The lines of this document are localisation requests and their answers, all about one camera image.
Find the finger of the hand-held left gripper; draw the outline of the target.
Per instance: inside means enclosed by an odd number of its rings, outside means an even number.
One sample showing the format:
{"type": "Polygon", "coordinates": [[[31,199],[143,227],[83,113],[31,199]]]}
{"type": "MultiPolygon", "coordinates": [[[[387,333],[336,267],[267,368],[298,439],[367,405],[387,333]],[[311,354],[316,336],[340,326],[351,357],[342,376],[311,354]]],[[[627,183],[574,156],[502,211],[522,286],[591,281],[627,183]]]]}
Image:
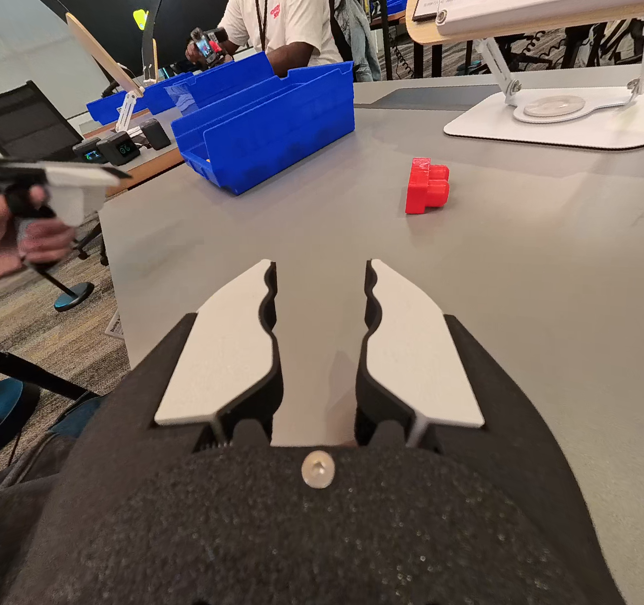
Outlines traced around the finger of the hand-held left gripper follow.
{"type": "Polygon", "coordinates": [[[43,162],[46,181],[56,188],[114,188],[131,176],[109,164],[43,162]]]}

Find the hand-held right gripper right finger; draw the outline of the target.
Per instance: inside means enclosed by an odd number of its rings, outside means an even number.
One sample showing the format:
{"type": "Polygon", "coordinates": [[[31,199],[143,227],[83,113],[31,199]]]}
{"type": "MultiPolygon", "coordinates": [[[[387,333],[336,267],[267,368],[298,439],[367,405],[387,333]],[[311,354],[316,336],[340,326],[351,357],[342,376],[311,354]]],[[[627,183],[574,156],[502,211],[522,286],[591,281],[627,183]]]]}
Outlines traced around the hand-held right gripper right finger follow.
{"type": "Polygon", "coordinates": [[[438,304],[380,259],[365,268],[366,333],[356,373],[355,440],[392,422],[407,447],[432,447],[439,428],[476,434],[485,418],[438,304]]]}

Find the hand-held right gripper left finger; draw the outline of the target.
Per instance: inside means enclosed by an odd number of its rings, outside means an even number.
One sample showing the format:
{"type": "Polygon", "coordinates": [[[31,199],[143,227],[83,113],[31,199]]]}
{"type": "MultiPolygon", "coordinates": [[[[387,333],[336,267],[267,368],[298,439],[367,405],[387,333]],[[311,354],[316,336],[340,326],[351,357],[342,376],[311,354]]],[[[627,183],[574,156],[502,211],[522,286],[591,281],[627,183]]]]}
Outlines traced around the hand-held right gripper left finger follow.
{"type": "Polygon", "coordinates": [[[208,424],[218,445],[236,426],[257,421],[269,442],[283,400],[276,326],[276,263],[263,259],[197,310],[165,393],[156,426],[208,424]]]}

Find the red two-stud toy block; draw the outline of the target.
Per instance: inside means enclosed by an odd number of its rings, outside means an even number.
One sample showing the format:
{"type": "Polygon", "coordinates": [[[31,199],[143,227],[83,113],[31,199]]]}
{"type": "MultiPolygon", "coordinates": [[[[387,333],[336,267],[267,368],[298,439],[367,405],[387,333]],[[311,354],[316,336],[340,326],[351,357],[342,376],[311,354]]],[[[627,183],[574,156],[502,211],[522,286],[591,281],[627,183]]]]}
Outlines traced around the red two-stud toy block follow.
{"type": "Polygon", "coordinates": [[[448,197],[448,166],[433,164],[430,158],[415,157],[410,169],[405,213],[423,214],[428,208],[442,208],[448,197]]]}

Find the person's left hand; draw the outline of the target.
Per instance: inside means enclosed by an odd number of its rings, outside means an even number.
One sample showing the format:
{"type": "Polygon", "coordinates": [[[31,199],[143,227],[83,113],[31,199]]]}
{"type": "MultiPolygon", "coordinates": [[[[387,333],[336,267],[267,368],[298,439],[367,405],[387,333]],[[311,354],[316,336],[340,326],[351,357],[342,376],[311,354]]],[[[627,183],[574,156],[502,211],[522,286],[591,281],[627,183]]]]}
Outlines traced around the person's left hand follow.
{"type": "Polygon", "coordinates": [[[35,219],[19,233],[1,196],[1,277],[22,270],[25,264],[59,262],[69,254],[74,240],[75,228],[57,217],[35,219]]]}

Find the black device with green display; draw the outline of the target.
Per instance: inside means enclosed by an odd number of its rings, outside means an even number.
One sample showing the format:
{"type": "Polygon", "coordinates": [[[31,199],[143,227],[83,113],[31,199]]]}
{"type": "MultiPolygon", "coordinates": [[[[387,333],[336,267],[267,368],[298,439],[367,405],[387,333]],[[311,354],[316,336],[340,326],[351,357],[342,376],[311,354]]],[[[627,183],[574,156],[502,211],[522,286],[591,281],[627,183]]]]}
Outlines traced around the black device with green display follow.
{"type": "Polygon", "coordinates": [[[114,167],[128,164],[141,156],[140,148],[127,131],[112,134],[97,142],[96,149],[114,167]]]}
{"type": "Polygon", "coordinates": [[[92,137],[72,147],[76,160],[91,164],[106,164],[108,159],[99,149],[100,138],[92,137]]]}

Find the wooden edged table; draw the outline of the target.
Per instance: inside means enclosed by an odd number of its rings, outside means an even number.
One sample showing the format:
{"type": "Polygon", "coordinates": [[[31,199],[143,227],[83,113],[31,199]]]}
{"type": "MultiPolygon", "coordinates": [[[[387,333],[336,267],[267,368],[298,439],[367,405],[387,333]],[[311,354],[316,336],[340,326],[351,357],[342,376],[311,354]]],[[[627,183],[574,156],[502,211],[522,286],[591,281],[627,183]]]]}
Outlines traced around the wooden edged table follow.
{"type": "MultiPolygon", "coordinates": [[[[126,182],[122,182],[116,187],[109,188],[106,193],[107,198],[111,198],[123,191],[132,189],[133,187],[183,163],[183,158],[180,154],[180,150],[178,149],[171,128],[171,123],[181,117],[179,109],[171,108],[156,116],[152,116],[148,110],[145,110],[134,115],[132,122],[140,123],[152,117],[155,117],[164,128],[165,133],[171,139],[170,145],[161,150],[142,148],[141,155],[139,157],[135,158],[124,167],[120,167],[130,175],[130,179],[126,182]]],[[[99,127],[97,122],[87,121],[80,126],[81,131],[88,132],[84,134],[85,139],[92,139],[94,137],[102,139],[103,137],[108,136],[114,128],[115,122],[99,127]]]]}

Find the small black box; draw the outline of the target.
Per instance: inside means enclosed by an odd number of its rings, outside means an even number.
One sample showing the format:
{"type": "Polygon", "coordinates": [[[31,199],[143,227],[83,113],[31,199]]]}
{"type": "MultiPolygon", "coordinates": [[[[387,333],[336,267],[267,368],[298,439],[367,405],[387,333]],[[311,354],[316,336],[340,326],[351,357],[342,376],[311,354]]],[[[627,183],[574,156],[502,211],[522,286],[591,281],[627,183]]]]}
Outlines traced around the small black box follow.
{"type": "Polygon", "coordinates": [[[171,145],[172,140],[156,118],[141,122],[139,127],[150,148],[159,151],[171,145]]]}

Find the black round base stand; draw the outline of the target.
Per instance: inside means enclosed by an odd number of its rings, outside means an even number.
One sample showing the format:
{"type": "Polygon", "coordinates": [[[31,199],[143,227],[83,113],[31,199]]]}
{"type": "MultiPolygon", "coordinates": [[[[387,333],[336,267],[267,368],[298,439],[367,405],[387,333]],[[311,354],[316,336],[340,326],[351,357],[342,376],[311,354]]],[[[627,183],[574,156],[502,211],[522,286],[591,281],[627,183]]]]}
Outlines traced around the black round base stand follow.
{"type": "Polygon", "coordinates": [[[50,286],[57,290],[52,307],[57,313],[68,312],[85,303],[93,294],[95,286],[89,281],[77,281],[74,285],[60,278],[64,260],[49,263],[26,262],[28,267],[50,286]]]}

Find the white stand with wooden board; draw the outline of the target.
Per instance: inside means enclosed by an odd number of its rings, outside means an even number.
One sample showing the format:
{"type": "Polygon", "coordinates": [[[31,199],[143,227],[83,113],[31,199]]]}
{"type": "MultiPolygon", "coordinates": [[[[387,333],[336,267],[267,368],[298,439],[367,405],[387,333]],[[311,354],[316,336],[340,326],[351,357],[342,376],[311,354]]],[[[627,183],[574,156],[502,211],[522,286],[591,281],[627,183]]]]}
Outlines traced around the white stand with wooden board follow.
{"type": "Polygon", "coordinates": [[[500,90],[448,123],[444,127],[446,135],[604,151],[643,147],[643,67],[626,86],[528,88],[511,73],[495,40],[518,32],[640,15],[643,4],[448,36],[433,20],[413,21],[417,2],[407,3],[407,30],[412,39],[422,45],[475,41],[500,90]]]}
{"type": "Polygon", "coordinates": [[[71,34],[80,43],[83,49],[103,68],[109,76],[123,89],[125,98],[120,109],[116,132],[128,132],[133,109],[136,101],[143,97],[144,89],[127,75],[125,70],[110,56],[101,44],[87,31],[87,29],[69,12],[65,14],[66,22],[71,34]]]}

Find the black curved panel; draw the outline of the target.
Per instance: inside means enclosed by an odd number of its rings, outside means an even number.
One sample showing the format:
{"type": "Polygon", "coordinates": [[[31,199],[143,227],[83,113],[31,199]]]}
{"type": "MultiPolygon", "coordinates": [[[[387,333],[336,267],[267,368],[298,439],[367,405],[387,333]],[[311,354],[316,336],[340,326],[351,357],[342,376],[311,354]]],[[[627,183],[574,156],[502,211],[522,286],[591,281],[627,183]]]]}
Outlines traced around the black curved panel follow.
{"type": "Polygon", "coordinates": [[[155,40],[155,22],[163,0],[155,0],[148,10],[133,12],[133,19],[142,32],[142,83],[152,86],[158,82],[158,53],[155,40]]]}

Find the person's blue jeans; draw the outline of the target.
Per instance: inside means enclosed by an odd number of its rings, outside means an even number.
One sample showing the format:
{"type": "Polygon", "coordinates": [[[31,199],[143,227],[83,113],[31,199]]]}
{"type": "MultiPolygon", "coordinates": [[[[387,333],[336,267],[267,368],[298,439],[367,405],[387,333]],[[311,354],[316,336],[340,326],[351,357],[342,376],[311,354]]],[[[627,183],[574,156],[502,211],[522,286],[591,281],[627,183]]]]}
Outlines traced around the person's blue jeans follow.
{"type": "Polygon", "coordinates": [[[76,440],[108,396],[86,393],[59,416],[48,433],[76,440]]]}

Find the black metal bar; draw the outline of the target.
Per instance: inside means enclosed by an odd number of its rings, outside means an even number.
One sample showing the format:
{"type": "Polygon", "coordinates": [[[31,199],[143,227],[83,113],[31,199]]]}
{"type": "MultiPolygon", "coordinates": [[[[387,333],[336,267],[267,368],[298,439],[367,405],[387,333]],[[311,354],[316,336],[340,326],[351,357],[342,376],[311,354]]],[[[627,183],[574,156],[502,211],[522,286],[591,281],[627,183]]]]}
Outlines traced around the black metal bar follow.
{"type": "Polygon", "coordinates": [[[99,397],[98,394],[9,352],[1,351],[1,374],[73,401],[99,397]]]}

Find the teal round base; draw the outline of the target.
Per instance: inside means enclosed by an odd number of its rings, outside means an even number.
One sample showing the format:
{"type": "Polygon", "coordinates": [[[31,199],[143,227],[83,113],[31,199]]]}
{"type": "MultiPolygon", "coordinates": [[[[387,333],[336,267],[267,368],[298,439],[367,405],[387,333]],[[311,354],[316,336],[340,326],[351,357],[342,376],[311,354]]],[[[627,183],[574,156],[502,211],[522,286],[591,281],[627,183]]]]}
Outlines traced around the teal round base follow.
{"type": "Polygon", "coordinates": [[[1,448],[16,438],[33,415],[41,389],[8,377],[1,380],[1,448]]]}

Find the blue denim garment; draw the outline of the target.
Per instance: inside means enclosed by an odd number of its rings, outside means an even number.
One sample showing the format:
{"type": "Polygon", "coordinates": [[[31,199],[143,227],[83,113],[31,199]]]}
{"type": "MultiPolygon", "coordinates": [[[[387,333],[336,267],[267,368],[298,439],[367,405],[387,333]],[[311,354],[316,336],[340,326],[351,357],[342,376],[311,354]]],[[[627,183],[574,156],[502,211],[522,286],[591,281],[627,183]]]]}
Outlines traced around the blue denim garment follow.
{"type": "Polygon", "coordinates": [[[335,45],[343,61],[353,62],[354,81],[381,80],[381,67],[371,35],[367,0],[328,0],[335,45]]]}

